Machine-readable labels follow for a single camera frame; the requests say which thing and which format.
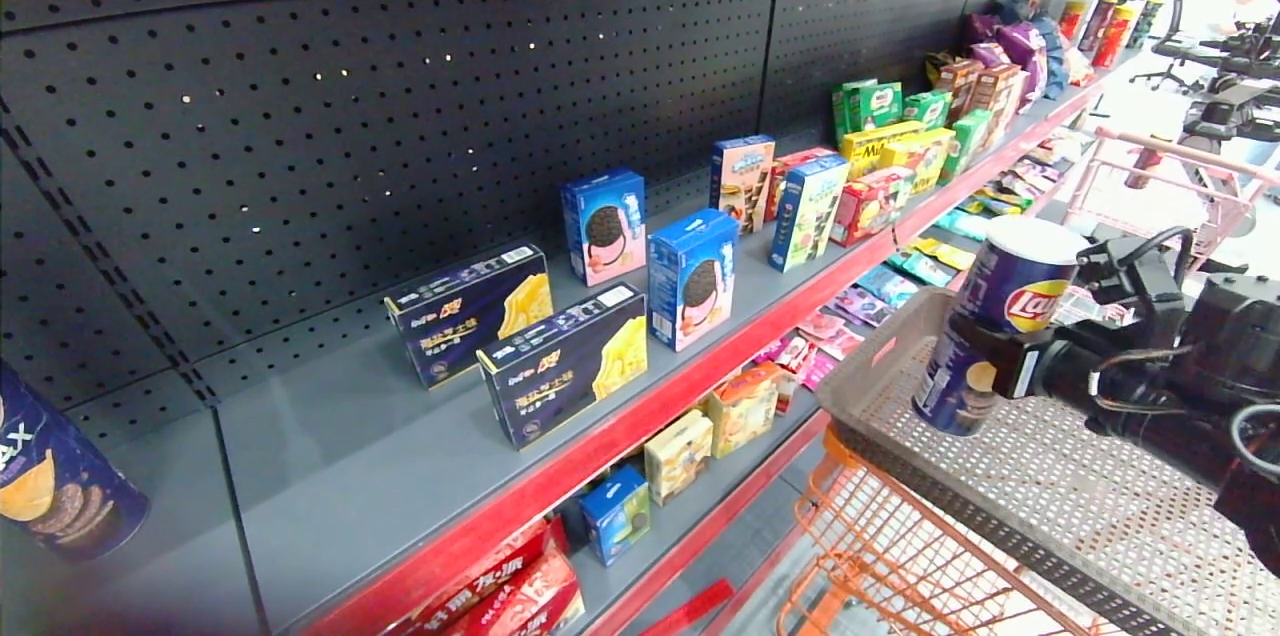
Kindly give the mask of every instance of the black cable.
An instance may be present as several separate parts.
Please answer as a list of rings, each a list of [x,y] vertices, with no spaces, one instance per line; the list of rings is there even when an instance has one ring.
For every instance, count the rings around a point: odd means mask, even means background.
[[[1178,248],[1178,261],[1174,264],[1174,282],[1179,285],[1179,288],[1181,288],[1183,279],[1185,279],[1187,270],[1192,264],[1192,246],[1196,243],[1196,232],[1188,229],[1188,227],[1170,227],[1170,229],[1158,232],[1158,234],[1143,241],[1138,248],[1134,248],[1132,252],[1126,253],[1126,256],[1120,258],[1120,261],[1116,262],[1116,266],[1132,266],[1135,261],[1138,261],[1138,258],[1147,256],[1147,253],[1151,253],[1152,250],[1160,247],[1160,244],[1174,238],[1175,235],[1181,237],[1181,243]]]

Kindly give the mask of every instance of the red snack package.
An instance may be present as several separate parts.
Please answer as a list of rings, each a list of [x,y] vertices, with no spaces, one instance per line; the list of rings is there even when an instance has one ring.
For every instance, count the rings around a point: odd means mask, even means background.
[[[448,590],[424,601],[380,636],[443,633],[448,623],[557,546],[567,548],[559,517],[552,523],[539,518],[503,541],[489,558],[477,560]]]
[[[577,575],[553,548],[453,623],[447,636],[547,636],[584,612]]]

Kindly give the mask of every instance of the red shelf edge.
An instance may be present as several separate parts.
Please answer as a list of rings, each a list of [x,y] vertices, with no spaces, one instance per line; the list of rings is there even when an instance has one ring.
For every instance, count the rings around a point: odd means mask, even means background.
[[[906,212],[892,230],[879,232],[855,244],[849,253],[818,273],[803,288],[786,294],[748,328],[723,337],[708,353],[672,372],[648,393],[635,395],[632,403],[612,413],[590,435],[531,467],[524,477],[507,485],[500,493],[489,495],[470,513],[444,527],[399,563],[371,577],[355,595],[303,626],[300,632],[303,636],[378,632],[388,626],[389,618],[399,618],[430,596],[449,589],[460,572],[493,553],[508,535],[535,518],[541,518],[614,459],[636,449],[682,411],[691,408],[727,372],[750,360],[769,340],[794,328],[800,314],[813,312],[829,302],[851,282],[890,257],[897,243],[914,239],[937,221],[942,212],[950,211],[991,177],[1011,166],[1018,157],[1052,133],[1052,129],[1064,124],[1066,118],[1080,111],[1098,92],[1103,81],[1105,77],[1100,77],[1074,93],[1039,124],[974,163],[973,168],[950,184],[933,191],[924,203]],[[748,503],[750,500],[742,502],[741,508]],[[681,550],[680,544],[672,553],[677,550]],[[696,553],[689,554],[681,568]]]

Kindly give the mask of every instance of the chip can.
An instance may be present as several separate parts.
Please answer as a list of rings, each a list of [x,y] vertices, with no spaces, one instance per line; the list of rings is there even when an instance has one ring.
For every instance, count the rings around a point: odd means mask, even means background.
[[[1083,235],[1057,223],[992,218],[987,242],[960,285],[952,314],[1004,334],[1042,330],[1071,285],[1076,253],[1084,248],[1088,241]],[[913,404],[940,431],[972,436],[1000,402],[993,390],[996,367],[951,329],[950,316],[947,324]]]
[[[148,508],[68,417],[0,362],[0,516],[83,562],[133,536]]]

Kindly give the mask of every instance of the cookie image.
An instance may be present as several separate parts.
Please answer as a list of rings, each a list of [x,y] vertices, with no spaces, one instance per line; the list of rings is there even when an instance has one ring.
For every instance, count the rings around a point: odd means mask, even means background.
[[[719,289],[716,276],[716,258],[704,258],[685,280],[681,298],[685,302],[685,320],[694,326],[707,321],[716,302],[719,298]]]
[[[97,512],[102,508],[102,497],[101,486],[93,485],[84,489],[84,504],[81,507],[79,513],[68,526],[59,529],[55,535],[67,536],[68,534],[74,534],[92,522],[97,517]]]
[[[109,539],[119,526],[115,502],[106,502],[87,523],[58,539],[58,545],[70,549],[92,548]]]
[[[616,206],[595,209],[586,220],[586,256],[590,267],[612,266],[627,250],[626,216]]]
[[[28,522],[36,534],[55,534],[70,526],[84,507],[84,489],[79,484],[64,484],[54,494],[54,505],[45,516]]]

